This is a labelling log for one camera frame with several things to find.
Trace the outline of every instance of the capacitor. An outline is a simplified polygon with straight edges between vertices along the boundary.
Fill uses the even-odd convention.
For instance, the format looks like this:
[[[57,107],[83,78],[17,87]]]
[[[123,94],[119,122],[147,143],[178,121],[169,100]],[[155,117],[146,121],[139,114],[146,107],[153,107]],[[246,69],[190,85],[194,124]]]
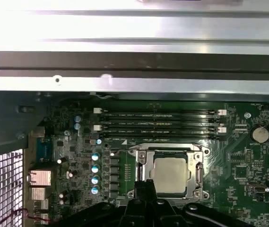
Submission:
[[[75,116],[74,117],[74,122],[79,123],[82,120],[80,116]]]
[[[95,175],[94,177],[92,177],[91,183],[98,184],[99,180],[100,180],[100,177]]]
[[[68,199],[65,197],[65,198],[63,198],[63,199],[60,199],[60,201],[59,201],[59,204],[60,205],[64,205],[64,204],[66,204],[66,203],[68,203]]]
[[[91,171],[96,174],[100,169],[100,166],[99,165],[93,165],[92,168],[91,168]]]
[[[57,163],[58,163],[58,164],[62,164],[62,163],[64,163],[64,162],[67,162],[67,158],[65,158],[65,157],[61,157],[61,158],[59,158],[59,159],[57,160]]]
[[[75,130],[79,130],[81,128],[81,125],[79,123],[75,123],[74,126],[73,126],[73,128]]]
[[[99,192],[99,186],[97,186],[97,185],[93,186],[93,188],[91,189],[91,193],[93,195],[97,195],[98,192]]]
[[[97,160],[99,159],[99,157],[100,157],[100,154],[99,154],[99,153],[94,153],[94,154],[91,156],[91,158],[92,158],[93,161],[97,161]]]
[[[257,143],[264,143],[269,139],[269,131],[264,126],[252,128],[250,137]]]
[[[77,170],[73,170],[73,171],[69,172],[68,176],[69,176],[70,178],[72,178],[72,177],[74,177],[74,176],[77,175],[77,174],[78,174],[78,171],[77,171]]]
[[[67,194],[68,194],[68,191],[64,190],[59,194],[59,198],[63,199]]]

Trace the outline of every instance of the chip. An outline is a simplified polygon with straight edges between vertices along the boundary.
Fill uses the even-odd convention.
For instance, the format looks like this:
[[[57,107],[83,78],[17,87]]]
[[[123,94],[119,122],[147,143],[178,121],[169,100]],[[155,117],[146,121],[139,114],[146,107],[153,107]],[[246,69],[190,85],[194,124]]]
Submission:
[[[184,158],[157,158],[150,172],[157,193],[183,193],[186,191],[189,171]]]
[[[69,150],[70,150],[70,152],[75,152],[76,151],[76,147],[75,146],[70,146]]]
[[[85,199],[86,205],[92,205],[92,199]]]
[[[89,163],[87,162],[84,162],[82,166],[83,166],[83,169],[89,169]]]
[[[63,141],[57,141],[57,146],[58,147],[63,147],[64,146],[64,142]]]

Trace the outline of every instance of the screw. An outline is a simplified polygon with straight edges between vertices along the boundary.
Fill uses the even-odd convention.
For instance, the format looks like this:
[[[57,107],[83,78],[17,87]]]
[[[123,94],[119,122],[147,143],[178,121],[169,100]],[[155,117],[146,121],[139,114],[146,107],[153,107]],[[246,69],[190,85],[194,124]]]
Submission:
[[[141,159],[145,158],[145,153],[141,152],[141,153],[139,154],[139,158],[141,158]]]
[[[161,199],[157,200],[156,202],[157,202],[157,204],[159,204],[159,205],[163,205],[163,204],[165,203],[165,201],[164,201],[164,200],[161,200]]]
[[[200,197],[200,192],[199,192],[199,191],[196,191],[196,192],[194,193],[194,196],[195,196],[196,198],[199,198],[199,197]]]
[[[18,140],[21,140],[21,139],[24,139],[24,138],[25,138],[25,134],[24,133],[17,134],[17,139]]]
[[[190,210],[197,210],[197,206],[195,206],[195,205],[190,205],[190,206],[189,206],[189,209],[190,209]]]
[[[65,131],[64,131],[64,135],[65,135],[65,136],[70,136],[70,131],[69,131],[69,130],[65,130]]]
[[[245,117],[246,119],[249,119],[250,117],[252,117],[252,115],[251,115],[250,113],[246,112],[246,113],[244,114],[244,117]]]

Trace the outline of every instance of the ram slot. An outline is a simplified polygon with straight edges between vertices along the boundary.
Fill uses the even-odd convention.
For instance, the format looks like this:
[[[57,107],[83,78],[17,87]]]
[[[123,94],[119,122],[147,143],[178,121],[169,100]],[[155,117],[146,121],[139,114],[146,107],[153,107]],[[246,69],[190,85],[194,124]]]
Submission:
[[[201,115],[196,113],[191,114],[182,114],[182,113],[104,113],[102,117],[147,117],[147,118],[210,118],[213,119],[215,116],[213,115]]]
[[[215,115],[218,114],[217,110],[163,110],[163,109],[156,109],[156,110],[102,110],[102,114],[202,114],[202,115]]]
[[[209,130],[145,130],[145,129],[109,129],[109,130],[102,130],[102,133],[120,133],[120,134],[168,134],[168,135],[182,135],[182,134],[214,134],[215,131],[209,131]]]
[[[136,139],[136,140],[184,140],[184,139],[194,139],[194,140],[219,140],[220,136],[217,135],[203,135],[203,134],[192,134],[192,135],[144,135],[142,134],[102,134],[104,139]]]
[[[123,120],[112,120],[112,121],[101,121],[101,125],[104,127],[122,127],[122,126],[130,126],[130,127],[156,127],[156,126],[167,126],[167,127],[218,127],[218,123],[200,123],[200,122],[184,122],[184,121],[137,121],[137,122],[129,122]]]
[[[183,118],[177,117],[150,117],[150,116],[141,116],[141,117],[127,117],[127,116],[118,116],[118,117],[104,117],[101,119],[102,122],[111,122],[111,121],[176,121],[176,122],[197,122],[197,123],[219,123],[218,118],[189,118],[184,116]]]
[[[217,127],[205,127],[205,126],[185,126],[185,125],[102,125],[102,130],[185,130],[185,131],[217,131]]]

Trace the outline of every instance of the blue capacitor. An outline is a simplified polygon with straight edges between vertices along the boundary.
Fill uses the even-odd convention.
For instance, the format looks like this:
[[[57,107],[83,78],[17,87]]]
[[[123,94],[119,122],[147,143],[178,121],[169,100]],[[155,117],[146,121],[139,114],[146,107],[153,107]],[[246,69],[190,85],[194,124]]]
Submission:
[[[91,159],[93,161],[97,161],[99,159],[100,155],[98,153],[94,153],[92,156],[91,156]]]
[[[92,179],[91,179],[91,183],[93,183],[93,184],[98,184],[99,179],[100,179],[99,176],[94,176],[94,177],[92,177]]]
[[[75,117],[74,117],[74,121],[75,121],[76,123],[79,123],[81,120],[82,120],[82,118],[81,118],[80,116],[75,116]]]
[[[75,130],[79,130],[81,128],[81,125],[79,123],[75,123],[73,127]]]
[[[99,165],[92,166],[91,171],[96,174],[99,171]]]
[[[91,189],[91,193],[93,194],[93,195],[96,195],[96,194],[98,194],[98,186],[96,185],[96,186],[94,186],[92,189]]]

